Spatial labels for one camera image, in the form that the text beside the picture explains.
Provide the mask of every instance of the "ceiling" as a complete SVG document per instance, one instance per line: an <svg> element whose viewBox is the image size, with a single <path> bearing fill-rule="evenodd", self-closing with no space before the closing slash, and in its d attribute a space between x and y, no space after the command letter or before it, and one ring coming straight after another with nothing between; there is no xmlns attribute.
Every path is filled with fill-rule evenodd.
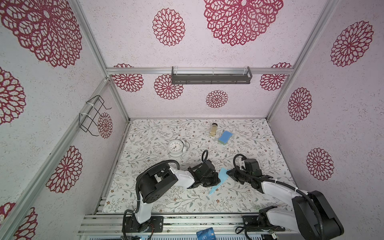
<svg viewBox="0 0 384 240"><path fill-rule="evenodd" d="M325 0L80 0L106 65L293 64Z"/></svg>

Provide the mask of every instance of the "white alarm clock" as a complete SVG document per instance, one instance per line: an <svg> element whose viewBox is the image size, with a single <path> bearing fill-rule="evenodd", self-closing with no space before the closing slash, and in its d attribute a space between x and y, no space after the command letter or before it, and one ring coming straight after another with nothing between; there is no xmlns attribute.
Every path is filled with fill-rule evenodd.
<svg viewBox="0 0 384 240"><path fill-rule="evenodd" d="M183 140L172 140L168 144L168 153L172 157L180 157L187 152L187 146Z"/></svg>

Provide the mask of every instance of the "table surface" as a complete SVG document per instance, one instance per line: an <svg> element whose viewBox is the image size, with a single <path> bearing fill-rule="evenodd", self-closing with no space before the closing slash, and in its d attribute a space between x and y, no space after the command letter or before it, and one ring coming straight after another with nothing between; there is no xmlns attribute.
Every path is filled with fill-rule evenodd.
<svg viewBox="0 0 384 240"><path fill-rule="evenodd" d="M214 122L218 124L217 134L210 137L210 127ZM223 131L233 133L226 145L217 141ZM168 143L174 139L183 139L187 146L190 145L186 154L180 157L168 155ZM174 159L180 163L181 170L186 170L201 162L204 150L209 151L208 159L216 171L232 169L234 155L241 153L255 158L263 174L295 186L265 119L137 119L131 121L103 212L123 213L126 209L135 209L136 177L148 167L162 160ZM212 195L209 195L210 190L211 187L185 189L173 186L154 203L152 212L243 213L258 212L271 205L292 210L286 203L258 192L250 184L242 185L231 178Z"/></svg>

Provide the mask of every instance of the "clock face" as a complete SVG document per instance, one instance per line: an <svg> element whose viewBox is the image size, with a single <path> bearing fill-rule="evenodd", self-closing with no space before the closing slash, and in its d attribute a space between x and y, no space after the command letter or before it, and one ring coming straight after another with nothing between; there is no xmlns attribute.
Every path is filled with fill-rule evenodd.
<svg viewBox="0 0 384 240"><path fill-rule="evenodd" d="M179 152L183 150L183 144L180 141L173 141L169 143L169 149L172 152Z"/></svg>

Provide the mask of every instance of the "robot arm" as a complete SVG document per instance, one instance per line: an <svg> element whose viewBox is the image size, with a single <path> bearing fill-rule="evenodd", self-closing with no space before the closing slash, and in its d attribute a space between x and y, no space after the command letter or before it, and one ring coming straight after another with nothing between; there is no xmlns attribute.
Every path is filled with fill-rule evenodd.
<svg viewBox="0 0 384 240"><path fill-rule="evenodd" d="M238 156L243 155L237 154L234 157L235 168L227 172L232 179L241 184L248 182L259 192L276 197L294 209L293 212L278 209L276 206L261 209L254 227L286 227L300 233L306 240L320 240L322 237L332 239L344 233L341 222L321 192L302 191L283 182L272 180L271 176L262 175L256 159L247 159L243 156L245 168L241 170L235 163Z"/></svg>
<svg viewBox="0 0 384 240"><path fill-rule="evenodd" d="M174 185L191 189L199 185L210 187L220 183L215 167L210 160L206 160L208 151L204 151L203 156L201 164L188 168L187 171L170 167L168 163L176 163L178 168L179 164L174 160L168 160L155 164L141 173L136 179L136 193L139 199L137 208L127 221L126 227L134 232L145 230L150 224L154 202ZM243 170L235 163L238 156L243 157L245 163ZM256 159L247 159L241 154L234 157L233 164L235 168L227 172L233 180L240 184L250 183L259 192L276 197L294 209L293 212L278 209L276 206L261 209L253 228L275 229L281 226L301 233L306 240L328 240L344 233L341 222L322 193L301 191L286 183L272 180L271 176L262 175Z"/></svg>
<svg viewBox="0 0 384 240"><path fill-rule="evenodd" d="M208 151L202 155L202 163L182 171L170 167L167 162L161 162L140 174L136 181L140 197L134 216L137 223L142 224L151 218L153 204L164 195L172 186L196 188L200 185L210 187L220 183L214 165L207 160Z"/></svg>

